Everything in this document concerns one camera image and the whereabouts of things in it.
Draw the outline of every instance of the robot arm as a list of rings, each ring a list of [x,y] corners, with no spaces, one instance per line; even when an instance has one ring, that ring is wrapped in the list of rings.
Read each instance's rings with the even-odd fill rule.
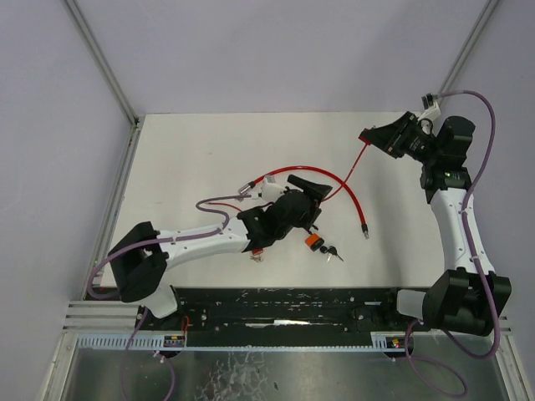
[[[423,100],[425,116],[440,115],[432,96],[425,96]],[[486,336],[493,329],[492,316],[468,248],[462,213],[467,214],[477,257],[492,290],[498,316],[511,295],[511,283],[506,277],[498,277],[487,259],[477,230],[472,196],[466,209],[461,209],[471,185],[468,171],[462,165],[475,125],[462,117],[452,116],[434,136],[424,131],[422,120],[407,112],[392,124],[365,130],[360,135],[364,142],[394,158],[408,154],[422,164],[420,184],[441,233],[444,274],[426,292],[400,290],[397,309],[401,314],[419,318],[427,327]]]
[[[140,302],[157,318],[169,316],[178,305],[172,288],[161,282],[166,271],[202,257],[271,246],[294,227],[309,230],[321,213],[321,201],[332,187],[295,175],[288,177],[288,183],[300,190],[285,189],[272,177],[266,177],[262,183],[262,198],[272,204],[266,209],[258,206],[242,211],[224,227],[157,231],[149,221],[135,226],[110,254],[141,241],[153,240],[155,244],[127,251],[110,263],[121,301]]]

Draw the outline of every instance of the white table surface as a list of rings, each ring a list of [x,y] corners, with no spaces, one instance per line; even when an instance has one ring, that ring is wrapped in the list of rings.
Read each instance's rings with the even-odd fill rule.
[[[126,186],[112,246],[135,224],[180,230],[217,223],[195,203],[233,195],[270,170],[313,165],[342,179],[363,146],[363,128],[381,126],[401,113],[150,114],[146,117]],[[338,185],[316,173],[298,176]],[[287,175],[278,175],[286,185]],[[369,147],[349,185],[369,226],[365,240],[349,196],[340,191],[322,205],[322,237],[345,262],[311,252],[307,234],[294,229],[264,250],[263,262],[249,254],[217,255],[167,272],[178,287],[386,287],[430,286],[443,272],[438,225],[420,188],[420,164],[394,160]],[[234,201],[242,208],[262,200]],[[110,267],[101,285],[114,287]]]

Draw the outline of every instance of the red cable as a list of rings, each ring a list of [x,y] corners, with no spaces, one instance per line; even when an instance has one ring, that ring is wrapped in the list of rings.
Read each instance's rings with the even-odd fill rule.
[[[308,171],[314,171],[319,174],[326,175],[329,178],[332,178],[333,180],[337,181],[340,184],[340,187],[343,187],[351,196],[351,200],[353,201],[355,207],[357,208],[357,212],[359,213],[360,218],[360,224],[363,227],[363,231],[368,231],[368,227],[366,226],[366,219],[364,218],[364,212],[362,211],[362,207],[360,206],[359,200],[355,196],[354,192],[349,188],[349,186],[342,181],[341,178],[339,178],[337,175],[334,175],[330,171],[326,171],[323,169],[319,169],[318,167],[312,167],[311,165],[290,165],[289,167],[283,167],[282,169],[273,170],[265,175],[276,175],[280,173],[285,173],[287,171],[294,171],[294,170],[308,170]],[[264,178],[264,175],[258,177],[255,179],[254,183],[258,184],[260,181],[262,181]]]
[[[348,173],[348,176],[345,177],[345,180],[344,180],[344,183],[347,185],[348,183],[348,180],[349,180],[349,177],[353,174],[353,171],[354,171],[354,168],[357,166],[357,164],[359,163],[359,160],[360,158],[362,157],[362,155],[364,154],[364,151],[366,150],[366,148],[368,147],[368,144],[364,145],[362,150],[360,151],[359,155],[357,156],[357,160],[354,161],[353,163],[353,166],[351,167],[351,170],[349,170],[349,173]],[[335,196],[336,194],[338,194],[340,192],[340,190],[342,189],[342,186],[339,186],[338,189],[333,192],[331,195],[327,196],[323,202],[326,202],[328,201],[329,199],[331,199],[333,196]]]
[[[190,317],[185,315],[182,318],[182,333],[183,333],[184,337],[186,336],[187,328],[188,328],[189,325],[190,325]]]
[[[232,209],[236,209],[237,211],[242,211],[242,209],[240,209],[240,208],[237,207],[237,206],[231,205],[230,203],[223,203],[223,202],[208,202],[208,205],[214,205],[214,206],[228,206],[228,207],[231,207]]]

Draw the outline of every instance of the metal frame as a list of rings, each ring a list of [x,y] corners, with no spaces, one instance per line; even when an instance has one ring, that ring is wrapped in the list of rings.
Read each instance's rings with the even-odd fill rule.
[[[453,85],[456,83],[459,74],[466,65],[466,61],[470,58],[470,55],[476,47],[477,42],[481,38],[485,28],[489,24],[492,16],[495,14],[500,4],[502,4],[502,0],[487,0],[487,3],[479,14],[479,17],[477,17],[476,23],[474,23],[474,26],[468,34],[468,38],[466,38],[466,41],[463,43],[461,51],[457,54],[457,57],[451,65],[447,76],[444,78],[441,88],[437,92],[438,94],[453,89]],[[439,99],[438,103],[440,106],[443,106],[445,100]]]
[[[87,49],[93,57],[94,63],[99,68],[99,71],[102,73],[102,78],[108,84],[111,93],[114,95],[115,100],[119,104],[119,107],[126,119],[130,124],[137,124],[139,117],[134,111],[134,108],[130,104],[130,101],[126,98],[123,89],[119,85],[119,81],[115,77],[113,70],[108,63],[108,60],[102,53],[99,43],[97,42],[91,27],[87,23],[82,10],[80,9],[76,0],[62,0],[62,3],[67,9],[69,16],[74,22],[76,29],[78,30],[80,37],[84,40]]]
[[[131,123],[128,144],[121,156],[120,167],[115,177],[114,189],[110,196],[104,215],[103,223],[100,227],[99,238],[95,246],[89,269],[85,277],[84,284],[89,278],[89,272],[94,264],[104,257],[110,247],[110,241],[115,228],[117,215],[120,211],[120,204],[125,193],[126,183],[130,174],[130,169],[134,160],[135,150],[140,137],[140,131],[143,119],[140,119],[130,101],[126,98],[122,88],[119,85],[115,74],[113,73],[106,57],[104,56],[98,42],[96,41],[88,22],[83,15],[76,0],[61,0],[66,7],[69,16],[72,18],[74,25],[81,38],[84,40],[91,56],[93,57],[103,79],[108,84],[110,91],[117,100],[121,111],[126,119]],[[474,27],[468,38],[463,44],[461,51],[452,64],[445,80],[443,81],[439,92],[452,89],[466,61],[469,59],[477,41],[481,38],[482,33],[487,27],[491,17],[494,15],[502,0],[488,0],[481,11]],[[80,293],[80,299],[84,299],[84,289]],[[69,380],[69,370],[76,360],[76,350],[78,347],[90,345],[92,347],[101,345],[103,348],[110,349],[114,345],[101,340],[106,338],[118,339],[120,344],[126,336],[131,334],[132,327],[137,317],[137,308],[135,304],[125,305],[122,302],[102,301],[87,302],[73,301],[69,304],[69,311],[65,319],[64,331],[59,340],[59,344],[54,353],[53,360],[50,363],[49,370],[44,378],[38,399],[47,401],[58,401],[64,395],[64,389]],[[529,388],[525,378],[525,373],[518,358],[518,352],[514,343],[512,332],[508,326],[508,320],[502,318],[502,342],[497,354],[497,361],[506,384],[507,393],[511,400],[535,400],[532,390]],[[151,334],[140,334],[145,336],[146,340],[160,340],[163,332],[153,332]],[[397,335],[399,333],[376,333],[380,339],[381,335]],[[436,335],[435,332],[416,333],[416,335]],[[143,341],[137,343],[135,348],[143,348]]]
[[[56,353],[48,373],[46,387],[38,399],[42,401],[59,401],[69,381],[69,371],[75,361],[76,351],[80,348],[120,349],[131,335],[132,327],[138,312],[138,305],[124,304],[119,301],[72,301],[69,304],[67,318],[64,324],[64,333],[59,341]],[[533,401],[532,390],[523,379],[525,373],[518,358],[509,321],[506,317],[500,319],[502,326],[502,341],[497,353],[497,362],[507,394],[511,401]],[[153,351],[242,351],[240,348],[182,348],[164,347],[163,337],[177,335],[182,332],[145,332],[139,338],[132,350]],[[372,333],[374,346],[370,348],[318,348],[307,349],[309,352],[382,352],[385,337],[403,335],[402,332],[375,332]],[[416,332],[417,336],[443,335],[441,332]],[[269,348],[258,349],[259,352],[302,352],[297,348]]]

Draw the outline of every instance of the white wall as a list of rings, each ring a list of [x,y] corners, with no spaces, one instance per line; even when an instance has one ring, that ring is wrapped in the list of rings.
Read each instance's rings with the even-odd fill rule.
[[[0,5],[0,398],[35,397],[127,125],[58,0]]]
[[[79,0],[138,114],[401,111],[486,0]]]
[[[535,2],[509,0],[497,10],[456,85],[485,94],[496,110],[497,137],[486,174],[476,190],[477,224],[499,274],[512,281],[508,316],[528,376],[535,386],[533,263],[535,227]],[[472,174],[482,162],[490,120],[472,97],[448,101],[445,115],[458,114],[477,126],[468,159]]]

